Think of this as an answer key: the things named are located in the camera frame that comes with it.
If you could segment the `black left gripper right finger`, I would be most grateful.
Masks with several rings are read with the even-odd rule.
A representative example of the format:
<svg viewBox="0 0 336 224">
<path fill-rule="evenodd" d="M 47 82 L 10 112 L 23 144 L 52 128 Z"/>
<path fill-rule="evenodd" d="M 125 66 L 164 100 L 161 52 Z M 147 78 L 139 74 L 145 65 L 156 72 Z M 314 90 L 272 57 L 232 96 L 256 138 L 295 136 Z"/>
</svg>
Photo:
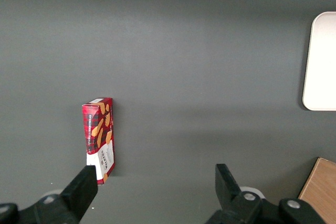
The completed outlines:
<svg viewBox="0 0 336 224">
<path fill-rule="evenodd" d="M 215 190 L 221 209 L 207 223 L 325 223 L 307 202 L 284 198 L 274 205 L 252 190 L 242 190 L 226 164 L 215 167 Z"/>
</svg>

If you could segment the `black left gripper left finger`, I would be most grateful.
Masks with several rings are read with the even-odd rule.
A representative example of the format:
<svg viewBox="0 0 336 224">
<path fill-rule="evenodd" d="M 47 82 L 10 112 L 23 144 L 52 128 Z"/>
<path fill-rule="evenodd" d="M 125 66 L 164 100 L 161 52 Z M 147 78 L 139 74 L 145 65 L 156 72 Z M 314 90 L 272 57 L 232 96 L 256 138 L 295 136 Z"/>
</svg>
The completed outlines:
<svg viewBox="0 0 336 224">
<path fill-rule="evenodd" d="M 98 192 L 96 167 L 85 166 L 59 194 L 19 211 L 19 223 L 79 223 Z"/>
</svg>

